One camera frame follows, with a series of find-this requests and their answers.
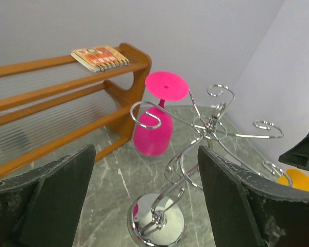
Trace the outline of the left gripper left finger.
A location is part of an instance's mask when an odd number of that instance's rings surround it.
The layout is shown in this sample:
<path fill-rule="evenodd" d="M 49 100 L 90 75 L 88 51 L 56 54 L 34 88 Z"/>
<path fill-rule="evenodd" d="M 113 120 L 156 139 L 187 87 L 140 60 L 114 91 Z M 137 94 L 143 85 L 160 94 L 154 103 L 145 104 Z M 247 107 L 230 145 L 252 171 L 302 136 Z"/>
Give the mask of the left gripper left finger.
<path fill-rule="evenodd" d="M 87 145 L 0 180 L 0 246 L 72 246 L 95 156 Z"/>

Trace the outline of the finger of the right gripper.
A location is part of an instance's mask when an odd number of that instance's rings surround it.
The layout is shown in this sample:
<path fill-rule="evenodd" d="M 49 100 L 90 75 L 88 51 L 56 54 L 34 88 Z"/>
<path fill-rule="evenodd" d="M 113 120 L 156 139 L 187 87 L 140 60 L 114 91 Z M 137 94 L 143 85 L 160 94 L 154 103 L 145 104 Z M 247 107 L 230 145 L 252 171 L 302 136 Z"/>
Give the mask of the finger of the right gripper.
<path fill-rule="evenodd" d="M 309 171 L 309 133 L 302 141 L 280 155 L 278 161 Z"/>

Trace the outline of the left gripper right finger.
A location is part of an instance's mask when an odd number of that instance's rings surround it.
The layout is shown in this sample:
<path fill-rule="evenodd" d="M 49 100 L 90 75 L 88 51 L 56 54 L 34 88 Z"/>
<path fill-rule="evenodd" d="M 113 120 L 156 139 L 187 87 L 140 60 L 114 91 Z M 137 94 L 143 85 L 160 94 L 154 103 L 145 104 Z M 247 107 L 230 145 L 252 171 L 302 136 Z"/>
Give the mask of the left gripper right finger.
<path fill-rule="evenodd" d="M 261 177 L 206 146 L 197 157 L 216 246 L 309 246 L 309 192 Z"/>

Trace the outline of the orange wine glass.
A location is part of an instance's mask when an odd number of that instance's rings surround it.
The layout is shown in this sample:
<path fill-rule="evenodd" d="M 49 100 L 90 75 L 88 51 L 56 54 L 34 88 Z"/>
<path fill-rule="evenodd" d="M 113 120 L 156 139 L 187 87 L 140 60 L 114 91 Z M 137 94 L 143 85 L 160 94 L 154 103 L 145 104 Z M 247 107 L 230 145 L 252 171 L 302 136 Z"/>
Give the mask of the orange wine glass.
<path fill-rule="evenodd" d="M 309 176 L 301 170 L 289 168 L 286 173 L 292 181 L 292 188 L 309 192 Z"/>

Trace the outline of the pink wine glass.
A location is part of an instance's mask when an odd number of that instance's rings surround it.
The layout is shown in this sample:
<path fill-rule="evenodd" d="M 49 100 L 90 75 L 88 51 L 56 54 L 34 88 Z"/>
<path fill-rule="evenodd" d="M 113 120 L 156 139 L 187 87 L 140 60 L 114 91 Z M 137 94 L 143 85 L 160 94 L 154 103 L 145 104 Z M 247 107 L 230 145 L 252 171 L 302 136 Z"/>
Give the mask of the pink wine glass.
<path fill-rule="evenodd" d="M 140 116 L 133 142 L 142 154 L 159 156 L 167 150 L 174 129 L 172 117 L 164 112 L 165 102 L 184 99 L 189 86 L 182 77 L 166 71 L 149 74 L 145 86 L 160 101 Z"/>

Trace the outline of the chrome wine glass rack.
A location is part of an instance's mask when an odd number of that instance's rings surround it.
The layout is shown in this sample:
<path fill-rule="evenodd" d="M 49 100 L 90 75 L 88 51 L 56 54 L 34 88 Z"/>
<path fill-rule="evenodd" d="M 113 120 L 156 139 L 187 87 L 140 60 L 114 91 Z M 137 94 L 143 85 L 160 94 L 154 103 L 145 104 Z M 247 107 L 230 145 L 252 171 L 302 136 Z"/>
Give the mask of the chrome wine glass rack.
<path fill-rule="evenodd" d="M 198 147 L 202 141 L 206 141 L 209 147 L 213 146 L 213 142 L 218 142 L 228 154 L 231 154 L 222 142 L 231 133 L 227 131 L 221 118 L 234 102 L 235 94 L 225 85 L 214 84 L 207 87 L 207 94 L 211 97 L 219 97 L 226 93 L 229 93 L 231 98 L 212 105 L 214 111 L 210 116 L 202 115 L 194 103 L 196 116 L 192 121 L 186 121 L 167 109 L 164 110 L 173 120 L 176 119 L 191 127 L 198 135 L 168 161 L 164 176 L 170 185 L 161 193 L 146 193 L 138 197 L 131 205 L 127 220 L 129 233 L 139 246 L 176 246 L 181 240 L 185 218 L 178 202 L 185 194 L 188 185 L 203 190 L 202 185 L 192 179 L 192 176 L 199 172 L 199 166 L 195 165 L 190 170 L 185 168 L 184 158 L 187 153 Z M 138 124 L 140 117 L 136 117 L 134 113 L 130 115 Z"/>

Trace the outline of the wooden shelf rack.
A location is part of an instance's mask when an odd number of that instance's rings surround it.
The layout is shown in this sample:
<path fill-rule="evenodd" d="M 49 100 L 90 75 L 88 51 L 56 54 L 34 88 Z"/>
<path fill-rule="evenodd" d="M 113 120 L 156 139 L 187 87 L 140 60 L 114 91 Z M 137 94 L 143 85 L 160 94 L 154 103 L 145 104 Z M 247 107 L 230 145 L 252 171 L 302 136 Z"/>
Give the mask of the wooden shelf rack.
<path fill-rule="evenodd" d="M 151 57 L 117 47 L 129 64 L 91 73 L 71 55 L 0 66 L 0 179 L 101 127 L 131 140 L 132 105 L 143 98 Z"/>

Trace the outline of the orange spiral notebook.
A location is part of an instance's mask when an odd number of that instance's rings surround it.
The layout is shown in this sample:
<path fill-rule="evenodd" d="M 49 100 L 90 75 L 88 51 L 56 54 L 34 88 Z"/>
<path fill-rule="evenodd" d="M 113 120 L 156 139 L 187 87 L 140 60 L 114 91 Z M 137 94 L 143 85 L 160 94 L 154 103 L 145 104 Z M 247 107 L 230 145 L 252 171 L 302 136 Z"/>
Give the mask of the orange spiral notebook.
<path fill-rule="evenodd" d="M 104 45 L 72 50 L 70 55 L 92 72 L 106 72 L 129 65 L 129 59 L 117 49 Z"/>

